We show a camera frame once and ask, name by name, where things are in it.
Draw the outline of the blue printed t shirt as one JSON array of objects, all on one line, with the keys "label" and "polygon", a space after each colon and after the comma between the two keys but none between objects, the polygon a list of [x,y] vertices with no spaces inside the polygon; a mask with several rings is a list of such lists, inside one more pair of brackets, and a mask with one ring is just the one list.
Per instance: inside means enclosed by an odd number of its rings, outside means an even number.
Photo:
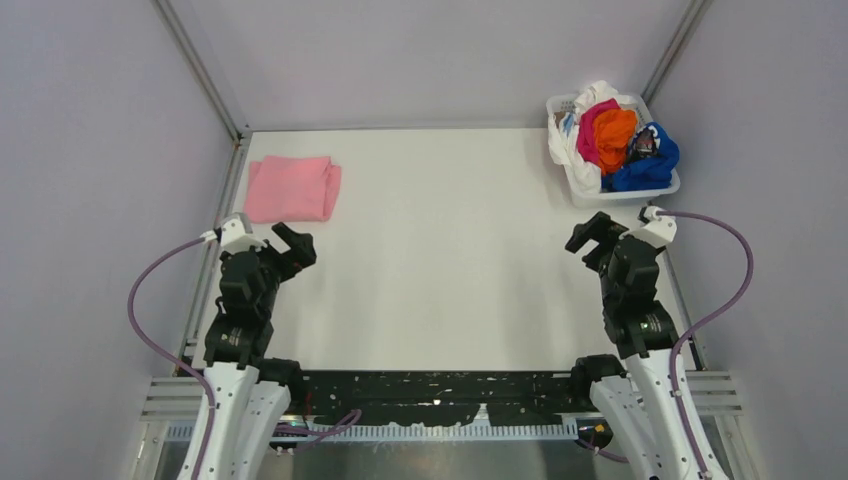
[{"label": "blue printed t shirt", "polygon": [[624,164],[602,178],[602,188],[612,192],[668,188],[679,160],[678,144],[659,123],[649,122],[632,137]]}]

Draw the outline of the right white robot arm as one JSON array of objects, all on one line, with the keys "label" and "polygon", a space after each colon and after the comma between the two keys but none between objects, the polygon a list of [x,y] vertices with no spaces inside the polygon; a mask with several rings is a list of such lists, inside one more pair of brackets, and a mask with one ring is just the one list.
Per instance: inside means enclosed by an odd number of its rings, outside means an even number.
[{"label": "right white robot arm", "polygon": [[698,417],[675,323],[657,298],[657,258],[676,223],[656,207],[629,229],[604,212],[574,227],[565,248],[597,273],[604,330],[616,355],[578,359],[572,378],[611,427],[638,479],[725,479]]}]

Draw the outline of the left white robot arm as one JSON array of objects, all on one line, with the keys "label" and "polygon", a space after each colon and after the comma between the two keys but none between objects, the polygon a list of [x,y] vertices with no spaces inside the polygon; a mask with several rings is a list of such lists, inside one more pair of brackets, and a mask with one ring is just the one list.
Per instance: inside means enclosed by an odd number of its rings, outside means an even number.
[{"label": "left white robot arm", "polygon": [[315,264],[314,240],[283,223],[278,251],[241,213],[215,229],[221,247],[217,313],[204,339],[203,389],[182,479],[253,479],[271,433],[291,402],[298,362],[268,358],[280,286]]}]

